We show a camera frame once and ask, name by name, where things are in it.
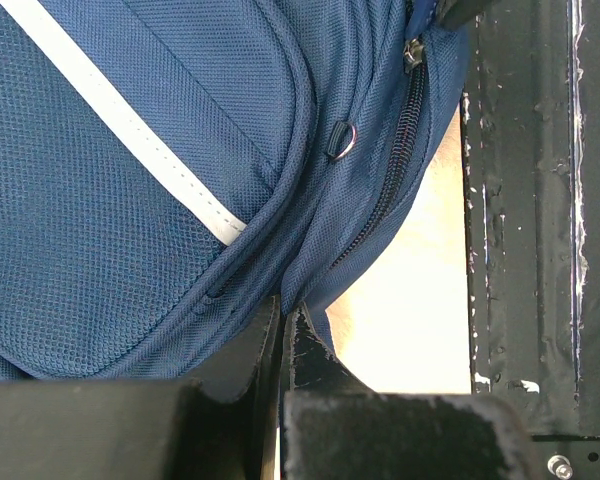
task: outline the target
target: zipper pull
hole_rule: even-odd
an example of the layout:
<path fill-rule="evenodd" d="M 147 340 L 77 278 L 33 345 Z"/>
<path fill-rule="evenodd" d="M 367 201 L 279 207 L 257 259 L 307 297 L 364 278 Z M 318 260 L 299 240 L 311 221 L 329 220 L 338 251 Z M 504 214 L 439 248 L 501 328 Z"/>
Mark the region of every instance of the zipper pull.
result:
<path fill-rule="evenodd" d="M 402 57 L 404 73 L 410 73 L 418 65 L 424 63 L 424 45 L 419 39 L 414 38 L 405 44 Z"/>

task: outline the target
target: backpack pocket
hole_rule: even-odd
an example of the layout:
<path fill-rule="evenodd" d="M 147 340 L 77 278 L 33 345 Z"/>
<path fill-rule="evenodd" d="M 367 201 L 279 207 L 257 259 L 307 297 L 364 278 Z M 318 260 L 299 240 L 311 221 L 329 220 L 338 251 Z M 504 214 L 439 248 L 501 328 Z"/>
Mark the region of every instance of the backpack pocket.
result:
<path fill-rule="evenodd" d="M 295 187 L 313 93 L 292 36 L 256 2 L 182 3 L 0 0 L 0 356 L 35 377 L 115 375 Z"/>

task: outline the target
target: zipper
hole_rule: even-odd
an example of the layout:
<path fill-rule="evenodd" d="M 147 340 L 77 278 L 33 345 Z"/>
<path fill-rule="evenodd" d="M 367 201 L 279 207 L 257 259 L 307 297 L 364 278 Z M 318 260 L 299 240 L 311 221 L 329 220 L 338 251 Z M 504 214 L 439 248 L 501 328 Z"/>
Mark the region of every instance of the zipper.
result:
<path fill-rule="evenodd" d="M 406 43 L 404 49 L 404 68 L 406 73 L 411 73 L 411 81 L 398 118 L 396 137 L 391 147 L 387 173 L 380 190 L 380 197 L 367 223 L 346 250 L 336 259 L 332 268 L 347 258 L 380 225 L 391 211 L 404 182 L 407 166 L 411 161 L 415 148 L 416 133 L 422 112 L 424 87 L 427 78 L 426 65 L 424 64 L 424 50 L 420 40 L 415 39 Z"/>

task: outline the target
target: black strap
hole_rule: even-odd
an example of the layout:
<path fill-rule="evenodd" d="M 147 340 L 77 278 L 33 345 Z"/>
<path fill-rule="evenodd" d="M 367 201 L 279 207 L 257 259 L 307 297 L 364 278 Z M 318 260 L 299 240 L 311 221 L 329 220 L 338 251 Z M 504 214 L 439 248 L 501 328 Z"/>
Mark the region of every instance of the black strap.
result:
<path fill-rule="evenodd" d="M 447 30 L 456 30 L 481 14 L 497 0 L 440 0 L 436 8 L 436 23 Z"/>

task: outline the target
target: screw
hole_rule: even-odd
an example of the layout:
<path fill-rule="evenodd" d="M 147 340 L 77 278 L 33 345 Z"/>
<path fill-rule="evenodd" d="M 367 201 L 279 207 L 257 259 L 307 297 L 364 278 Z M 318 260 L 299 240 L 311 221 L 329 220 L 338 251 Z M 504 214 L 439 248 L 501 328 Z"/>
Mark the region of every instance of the screw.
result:
<path fill-rule="evenodd" d="M 569 480 L 573 477 L 573 468 L 567 457 L 562 455 L 554 455 L 547 462 L 549 471 L 560 480 Z"/>

